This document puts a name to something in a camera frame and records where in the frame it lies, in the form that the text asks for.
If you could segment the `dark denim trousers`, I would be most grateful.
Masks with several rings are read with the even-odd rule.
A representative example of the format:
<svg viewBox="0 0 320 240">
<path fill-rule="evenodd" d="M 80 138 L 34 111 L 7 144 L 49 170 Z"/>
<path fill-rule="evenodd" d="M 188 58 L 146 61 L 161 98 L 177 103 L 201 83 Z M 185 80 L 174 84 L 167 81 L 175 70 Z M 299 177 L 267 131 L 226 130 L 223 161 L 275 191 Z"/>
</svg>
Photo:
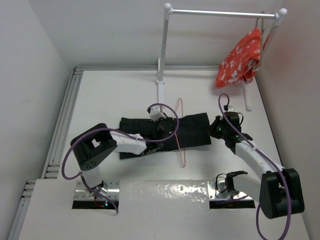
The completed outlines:
<svg viewBox="0 0 320 240">
<path fill-rule="evenodd" d="M 122 118 L 119 122 L 119 130 L 127 134 L 139 134 L 144 139 L 159 140 L 169 137 L 176 129 L 176 135 L 162 142 L 147 143 L 147 149 L 141 154 L 121 152 L 121 160 L 138 158 L 156 152 L 170 152 L 179 148 L 195 148 L 211 145 L 211 138 L 207 133 L 210 126 L 206 112 L 187 115 L 179 120 L 172 117 L 152 121 L 143 118 Z"/>
</svg>

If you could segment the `pink wire hanger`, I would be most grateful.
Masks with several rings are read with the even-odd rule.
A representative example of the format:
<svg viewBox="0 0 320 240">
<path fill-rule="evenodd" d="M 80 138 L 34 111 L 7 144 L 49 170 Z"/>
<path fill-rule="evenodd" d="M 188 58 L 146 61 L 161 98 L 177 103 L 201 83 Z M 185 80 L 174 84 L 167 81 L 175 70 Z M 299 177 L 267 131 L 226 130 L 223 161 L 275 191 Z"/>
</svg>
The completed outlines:
<svg viewBox="0 0 320 240">
<path fill-rule="evenodd" d="M 180 110 L 181 117 L 184 117 L 184 104 L 183 104 L 183 99 L 181 97 L 179 97 L 177 100 L 175 112 L 178 113 L 178 110 Z M 183 137 L 181 135 L 181 132 L 177 132 L 175 134 L 175 140 L 176 140 L 176 145 L 179 151 L 181 167 L 185 168 L 187 165 L 186 150 L 185 150 L 185 147 L 183 147 Z"/>
</svg>

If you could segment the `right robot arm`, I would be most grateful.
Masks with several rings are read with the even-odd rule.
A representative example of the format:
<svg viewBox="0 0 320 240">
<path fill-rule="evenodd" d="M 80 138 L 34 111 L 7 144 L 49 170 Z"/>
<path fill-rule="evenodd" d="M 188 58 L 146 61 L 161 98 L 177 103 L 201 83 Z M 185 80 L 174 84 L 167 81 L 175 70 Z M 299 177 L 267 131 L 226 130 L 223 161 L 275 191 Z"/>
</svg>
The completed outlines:
<svg viewBox="0 0 320 240">
<path fill-rule="evenodd" d="M 253 138 L 241 133 L 240 118 L 237 112 L 227 111 L 216 116 L 207 129 L 208 135 L 222 139 L 234 155 L 242 159 L 257 175 L 258 181 L 247 177 L 244 170 L 229 172 L 225 187 L 229 193 L 244 191 L 260 205 L 268 219 L 304 212 L 305 203 L 299 173 L 293 168 L 269 162 L 254 148 Z"/>
</svg>

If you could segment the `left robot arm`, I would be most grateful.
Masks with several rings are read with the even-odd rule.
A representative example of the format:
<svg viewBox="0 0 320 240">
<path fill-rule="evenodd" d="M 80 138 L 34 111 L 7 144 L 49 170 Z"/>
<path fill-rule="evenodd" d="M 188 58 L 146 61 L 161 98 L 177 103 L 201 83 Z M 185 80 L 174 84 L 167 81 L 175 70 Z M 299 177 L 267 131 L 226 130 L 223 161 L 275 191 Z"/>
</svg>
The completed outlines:
<svg viewBox="0 0 320 240">
<path fill-rule="evenodd" d="M 108 185 L 102 180 L 99 165 L 113 152 L 147 156 L 156 153 L 172 138 L 180 123 L 173 118 L 155 121 L 155 129 L 144 134 L 129 134 L 99 123 L 70 142 L 88 190 L 98 198 L 106 198 Z"/>
</svg>

